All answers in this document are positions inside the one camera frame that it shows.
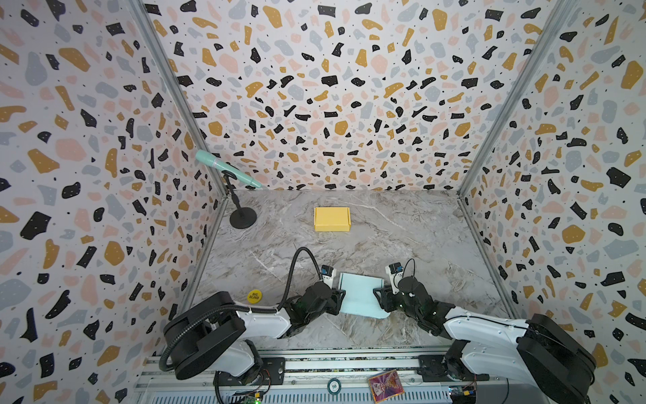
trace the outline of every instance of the patterned wallpaper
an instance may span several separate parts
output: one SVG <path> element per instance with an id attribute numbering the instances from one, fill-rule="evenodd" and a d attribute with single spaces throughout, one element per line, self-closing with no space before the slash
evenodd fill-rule
<path id="1" fill-rule="evenodd" d="M 271 189 L 459 187 L 548 0 L 147 0 L 212 153 Z"/>
<path id="2" fill-rule="evenodd" d="M 645 24 L 579 3 L 466 198 L 522 316 L 593 353 L 593 403 L 646 400 Z"/>
<path id="3" fill-rule="evenodd" d="M 118 0 L 0 7 L 0 402 L 120 403 L 214 220 Z"/>

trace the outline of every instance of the black round stand base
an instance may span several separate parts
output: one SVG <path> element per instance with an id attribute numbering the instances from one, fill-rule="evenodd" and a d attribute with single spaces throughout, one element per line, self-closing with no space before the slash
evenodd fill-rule
<path id="1" fill-rule="evenodd" d="M 257 217 L 258 216 L 256 215 L 255 210 L 251 209 L 250 207 L 241 207 L 240 209 L 236 209 L 233 213 L 231 213 L 229 222 L 236 229 L 246 229 L 251 227 L 256 222 Z"/>

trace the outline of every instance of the yellow cardboard box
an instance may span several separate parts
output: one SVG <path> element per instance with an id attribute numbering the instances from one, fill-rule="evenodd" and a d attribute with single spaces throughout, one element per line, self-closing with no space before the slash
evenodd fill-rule
<path id="1" fill-rule="evenodd" d="M 350 231 L 349 207 L 315 207 L 315 231 Z"/>

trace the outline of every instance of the yellow disc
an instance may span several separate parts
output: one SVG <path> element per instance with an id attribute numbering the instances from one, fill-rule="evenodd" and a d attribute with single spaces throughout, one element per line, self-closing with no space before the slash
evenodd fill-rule
<path id="1" fill-rule="evenodd" d="M 247 301 L 251 304 L 256 304 L 262 299 L 262 292 L 258 289 L 254 289 L 247 295 Z"/>

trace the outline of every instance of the marble surface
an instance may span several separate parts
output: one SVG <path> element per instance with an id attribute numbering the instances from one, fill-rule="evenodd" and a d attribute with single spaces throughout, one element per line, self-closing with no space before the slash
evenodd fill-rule
<path id="1" fill-rule="evenodd" d="M 231 227 L 227 212 L 200 280 L 194 304 L 226 290 L 246 302 L 253 289 L 260 305 L 280 301 L 292 256 L 308 247 L 318 265 L 338 271 L 386 278 L 384 267 L 415 258 L 416 278 L 436 300 L 482 314 L 506 317 L 456 193 L 420 191 L 236 191 L 243 206 L 253 207 L 257 222 L 248 229 Z M 348 233 L 314 231 L 314 208 L 348 206 Z M 407 271 L 412 270 L 412 263 Z M 294 270 L 290 296 L 303 294 L 317 279 L 306 253 Z M 348 348 L 369 346 L 449 345 L 433 337 L 404 314 L 387 319 L 324 314 L 289 339 L 255 338 L 259 349 Z"/>

